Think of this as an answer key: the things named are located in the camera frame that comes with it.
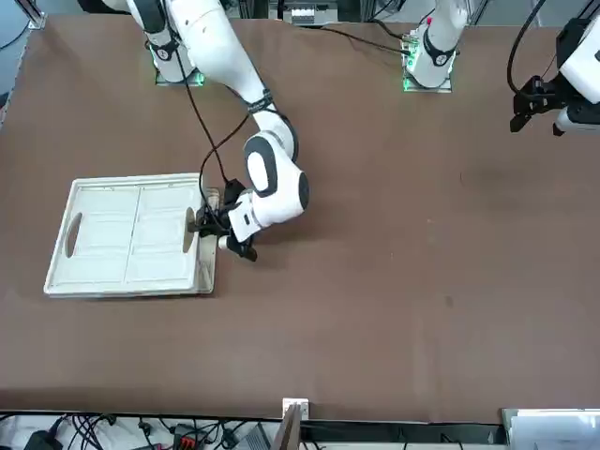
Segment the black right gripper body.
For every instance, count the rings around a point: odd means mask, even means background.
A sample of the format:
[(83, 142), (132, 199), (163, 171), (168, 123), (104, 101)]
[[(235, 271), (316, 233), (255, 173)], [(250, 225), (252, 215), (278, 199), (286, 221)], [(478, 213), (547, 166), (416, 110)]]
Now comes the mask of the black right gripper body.
[(210, 235), (223, 236), (232, 233), (232, 225), (229, 219), (229, 204), (224, 204), (219, 208), (208, 207), (208, 216), (210, 218), (209, 231)]

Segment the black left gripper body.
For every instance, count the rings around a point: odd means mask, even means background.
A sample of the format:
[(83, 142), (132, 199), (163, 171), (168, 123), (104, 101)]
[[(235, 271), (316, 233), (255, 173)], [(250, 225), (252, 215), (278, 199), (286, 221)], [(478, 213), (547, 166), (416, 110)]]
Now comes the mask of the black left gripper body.
[(567, 105), (570, 84), (564, 76), (554, 76), (545, 82), (541, 76), (533, 76), (528, 81), (529, 106), (532, 113), (546, 113), (559, 110)]

